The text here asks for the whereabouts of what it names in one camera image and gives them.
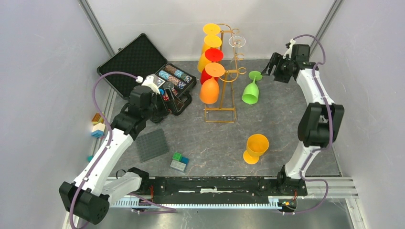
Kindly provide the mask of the orange plastic wine glass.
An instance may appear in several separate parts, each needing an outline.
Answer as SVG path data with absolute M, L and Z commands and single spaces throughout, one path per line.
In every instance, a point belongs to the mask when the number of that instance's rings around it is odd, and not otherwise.
M 205 104 L 214 104 L 219 97 L 218 78 L 225 74 L 225 68 L 217 62 L 209 63 L 202 72 L 202 86 L 199 98 Z

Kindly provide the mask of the clear wine glass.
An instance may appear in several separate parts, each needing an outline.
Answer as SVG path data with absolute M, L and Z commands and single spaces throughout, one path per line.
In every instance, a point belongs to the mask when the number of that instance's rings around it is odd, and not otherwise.
M 245 45 L 245 38 L 243 36 L 231 36 L 228 43 L 232 47 L 233 51 L 233 58 L 231 61 L 242 61 L 245 55 L 239 52 L 239 49 Z

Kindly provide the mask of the green plastic wine glass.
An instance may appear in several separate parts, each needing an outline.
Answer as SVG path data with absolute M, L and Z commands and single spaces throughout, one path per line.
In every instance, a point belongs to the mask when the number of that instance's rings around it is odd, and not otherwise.
M 259 71 L 251 71 L 248 77 L 252 82 L 245 87 L 241 99 L 246 104 L 256 104 L 259 99 L 259 88 L 256 82 L 260 81 L 263 76 Z

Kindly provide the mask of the gold wire wine glass rack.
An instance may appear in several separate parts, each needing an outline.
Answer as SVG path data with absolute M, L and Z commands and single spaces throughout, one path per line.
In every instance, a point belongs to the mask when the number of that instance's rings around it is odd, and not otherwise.
M 224 46 L 224 37 L 226 34 L 229 34 L 229 38 L 231 36 L 240 36 L 238 28 L 232 28 L 230 25 L 225 23 L 217 23 L 220 26 L 220 33 L 217 36 L 220 36 L 222 40 L 222 45 L 218 48 L 219 50 L 223 50 Z M 204 107 L 204 121 L 207 123 L 235 123 L 237 120 L 237 111 L 235 105 L 235 97 L 234 97 L 234 81 L 238 79 L 240 75 L 246 73 L 247 69 L 245 67 L 240 67 L 240 61 L 231 61 L 230 60 L 230 69 L 225 69 L 225 74 L 219 78 L 219 81 L 222 82 L 222 89 L 220 94 L 220 100 L 218 105 L 208 105 L 206 104 Z M 231 95 L 231 106 L 225 107 L 225 92 L 227 88 L 230 88 L 230 95 Z M 209 116 L 213 112 L 231 112 L 232 118 L 230 120 L 210 120 Z

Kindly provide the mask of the red plastic wine glass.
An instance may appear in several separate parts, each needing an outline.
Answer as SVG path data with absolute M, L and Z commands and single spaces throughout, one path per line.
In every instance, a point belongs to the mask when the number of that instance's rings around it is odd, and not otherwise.
M 209 48 L 201 54 L 197 65 L 197 69 L 201 73 L 200 84 L 203 84 L 206 80 L 212 78 L 212 76 L 205 70 L 206 65 L 212 62 L 219 62 L 223 57 L 223 52 L 217 48 Z

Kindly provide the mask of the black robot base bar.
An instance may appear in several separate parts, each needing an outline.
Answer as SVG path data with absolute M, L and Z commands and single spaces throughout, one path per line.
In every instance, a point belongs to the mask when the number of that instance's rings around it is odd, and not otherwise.
M 303 180 L 276 177 L 150 177 L 136 194 L 157 204 L 265 204 L 308 194 Z

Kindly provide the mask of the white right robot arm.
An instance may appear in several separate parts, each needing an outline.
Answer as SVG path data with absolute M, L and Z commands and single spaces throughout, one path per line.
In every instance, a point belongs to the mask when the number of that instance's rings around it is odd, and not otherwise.
M 278 172 L 275 190 L 281 195 L 305 195 L 306 171 L 316 155 L 336 140 L 345 110 L 326 92 L 318 64 L 309 60 L 310 46 L 289 42 L 286 48 L 284 55 L 272 54 L 264 71 L 281 83 L 293 78 L 304 94 L 307 108 L 298 125 L 298 146 Z

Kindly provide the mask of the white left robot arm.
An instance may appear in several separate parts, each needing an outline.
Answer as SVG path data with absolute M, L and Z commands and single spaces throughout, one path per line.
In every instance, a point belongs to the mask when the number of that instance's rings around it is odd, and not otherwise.
M 69 224 L 76 228 L 74 216 L 87 223 L 98 224 L 106 216 L 110 206 L 124 196 L 149 191 L 149 173 L 138 168 L 128 169 L 124 175 L 110 183 L 106 180 L 126 149 L 132 145 L 148 120 L 162 121 L 167 115 L 167 101 L 160 89 L 151 86 L 135 86 L 129 102 L 107 125 L 108 134 L 93 159 L 72 182 L 64 181 L 59 187 Z

